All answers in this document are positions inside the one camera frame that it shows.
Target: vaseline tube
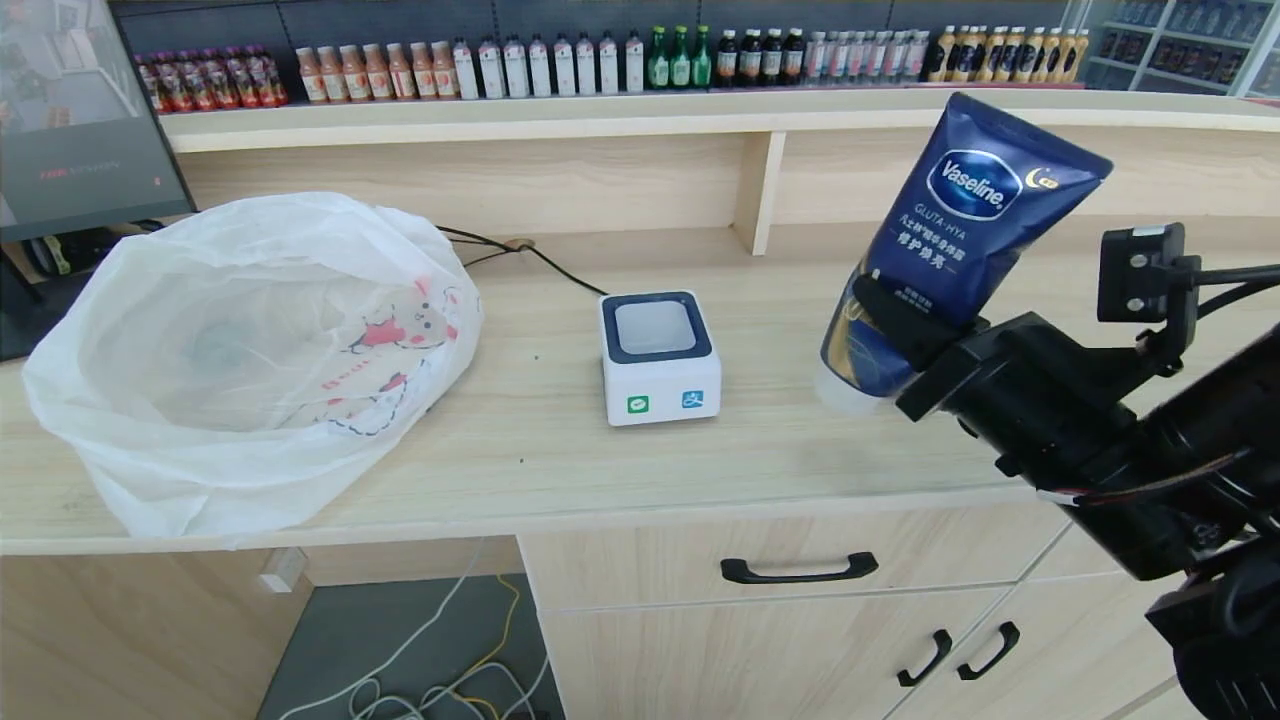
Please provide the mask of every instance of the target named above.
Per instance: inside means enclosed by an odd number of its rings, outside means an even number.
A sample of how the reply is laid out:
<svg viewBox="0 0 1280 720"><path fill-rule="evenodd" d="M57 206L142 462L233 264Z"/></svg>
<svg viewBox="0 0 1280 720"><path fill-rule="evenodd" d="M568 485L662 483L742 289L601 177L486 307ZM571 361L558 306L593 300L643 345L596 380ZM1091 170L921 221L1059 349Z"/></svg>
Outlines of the vaseline tube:
<svg viewBox="0 0 1280 720"><path fill-rule="evenodd" d="M854 299L858 275L870 274L919 311L963 327L1021 251L1110 173L1110 160L954 94L840 296L820 348L823 398L863 411L913 377Z"/></svg>

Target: counter top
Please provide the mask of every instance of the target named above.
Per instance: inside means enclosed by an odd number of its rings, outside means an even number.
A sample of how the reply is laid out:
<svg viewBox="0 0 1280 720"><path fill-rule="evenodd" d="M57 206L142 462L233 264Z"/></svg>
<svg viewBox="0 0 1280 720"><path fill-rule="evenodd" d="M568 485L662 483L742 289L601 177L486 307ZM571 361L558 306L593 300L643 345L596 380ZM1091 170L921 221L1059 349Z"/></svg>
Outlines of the counter top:
<svg viewBox="0 0 1280 720"><path fill-rule="evenodd" d="M1156 218L1126 218L1142 224ZM988 307L1033 307L1087 345L1134 327L1093 322L1097 238L1115 219L1069 219L1039 241ZM1274 219L1193 218L1206 268L1274 261ZM243 547L513 533L680 519L856 512L1025 498L995 454L937 415L892 407L840 416L812 389L836 296L873 225L774 229L767 258L730 229L563 236L539 247L612 292L691 288L724 365L719 418L605 424L595 302L535 258L472 268L488 319L472 368L399 446L311 521ZM477 255L461 246L463 258ZM1188 372L1148 383L1149 407L1275 323L1280 292L1201 325ZM225 538L136 539L106 511L79 460L32 418L20 363L0 365L0 552L210 550Z"/></svg>
<svg viewBox="0 0 1280 720"><path fill-rule="evenodd" d="M933 127L954 87L303 105L165 115L175 152L394 142ZM973 88L1041 126L1280 132L1280 109L1165 92Z"/></svg>

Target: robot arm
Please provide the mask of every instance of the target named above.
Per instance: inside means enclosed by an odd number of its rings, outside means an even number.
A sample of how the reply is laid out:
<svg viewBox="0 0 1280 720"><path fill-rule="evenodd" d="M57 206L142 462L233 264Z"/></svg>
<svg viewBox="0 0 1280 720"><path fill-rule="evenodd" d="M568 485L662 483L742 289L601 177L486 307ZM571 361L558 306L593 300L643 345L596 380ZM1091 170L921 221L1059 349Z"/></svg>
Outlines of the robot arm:
<svg viewBox="0 0 1280 720"><path fill-rule="evenodd" d="M1234 282L1198 302L1198 286ZM1188 574L1147 619L1196 707L1280 719L1280 324L1146 418L1121 402L1181 369L1198 318L1280 284L1280 265L1202 272L1175 223L1103 234L1098 284L1100 320L1164 329L1089 348L1034 313L956 329L869 275L854 292L919 373L902 413L955 415L1134 578Z"/></svg>

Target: floor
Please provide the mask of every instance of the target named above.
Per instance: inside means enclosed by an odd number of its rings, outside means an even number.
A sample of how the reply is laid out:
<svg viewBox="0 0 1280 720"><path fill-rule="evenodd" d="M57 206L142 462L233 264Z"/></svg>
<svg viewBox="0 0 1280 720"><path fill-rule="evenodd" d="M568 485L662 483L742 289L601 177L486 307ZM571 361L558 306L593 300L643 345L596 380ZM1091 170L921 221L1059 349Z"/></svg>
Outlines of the floor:
<svg viewBox="0 0 1280 720"><path fill-rule="evenodd" d="M541 633L525 575L508 575L521 598L511 637L495 656L527 689L545 656ZM453 579L411 583L316 588L289 641L266 693L259 720L279 720L288 710L343 688L384 662L401 643L431 618ZM512 593L494 577L468 578L440 619L408 646L379 675L383 694L417 701L434 684L448 684L498 646ZM462 685L463 694L481 697L503 712L518 697L498 670L481 673ZM369 702L364 694L357 711ZM289 720L349 720L348 696L298 712ZM548 720L562 720L550 670L532 696L534 710ZM485 720L497 720L479 707ZM383 707L375 717L398 717L399 707ZM426 712L430 720L474 720L461 703L444 700Z"/></svg>

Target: black handle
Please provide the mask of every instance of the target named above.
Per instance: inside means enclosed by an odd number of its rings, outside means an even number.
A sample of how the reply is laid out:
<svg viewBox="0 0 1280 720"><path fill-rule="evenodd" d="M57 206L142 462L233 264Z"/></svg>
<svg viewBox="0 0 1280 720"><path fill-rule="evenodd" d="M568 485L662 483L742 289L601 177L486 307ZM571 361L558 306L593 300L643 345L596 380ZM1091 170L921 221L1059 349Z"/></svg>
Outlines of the black handle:
<svg viewBox="0 0 1280 720"><path fill-rule="evenodd" d="M974 670L968 662L956 667L956 673L960 674L961 680L977 680L978 678L986 675L987 670L995 667L996 664L1009 655L1009 651L1018 647L1018 641L1023 639L1023 634L1018 632L1018 625L1014 625L1012 621L1002 623L1000 625L1000 637L1005 638L1005 644L1000 647L1000 652L996 653L996 657L992 657L991 662L983 665L980 670Z"/></svg>
<svg viewBox="0 0 1280 720"><path fill-rule="evenodd" d="M852 580L865 578L879 569L879 562L870 552L855 552L849 556L849 569L838 573L819 573L817 575L756 575L741 557L721 560L721 577L741 585L772 585L778 583L826 583L828 580Z"/></svg>
<svg viewBox="0 0 1280 720"><path fill-rule="evenodd" d="M929 673L932 673L933 669L937 667L938 664L942 662L942 660L946 656L951 655L951 633L946 630L938 630L933 633L933 643L938 646L938 650L937 652L933 653L933 660L931 660L929 664L924 666L924 670L920 670L920 674L914 678L906 670L899 670L897 684L902 685L904 688L914 688L915 685L919 685L920 680L927 678Z"/></svg>

